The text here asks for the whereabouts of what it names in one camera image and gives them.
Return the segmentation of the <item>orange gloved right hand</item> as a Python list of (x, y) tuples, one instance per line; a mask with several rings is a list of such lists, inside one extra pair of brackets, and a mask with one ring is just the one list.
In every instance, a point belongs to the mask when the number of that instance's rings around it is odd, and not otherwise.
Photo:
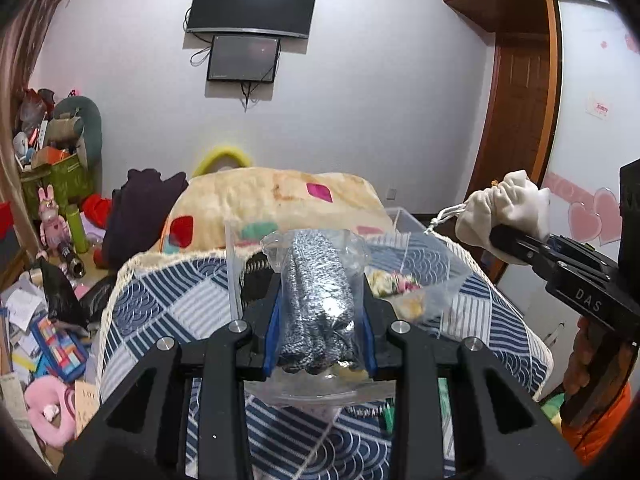
[[(588, 337), (589, 325), (588, 318), (582, 316), (578, 320), (578, 332), (563, 377), (565, 396), (572, 396), (589, 384), (587, 367), (596, 353)], [(626, 411), (631, 407), (631, 386), (628, 385), (628, 379), (636, 359), (634, 348), (623, 346), (618, 354), (620, 372), (587, 421), (578, 428), (572, 428), (566, 422), (562, 422), (561, 431), (564, 439), (585, 466), (593, 462), (605, 448), (625, 418)]]

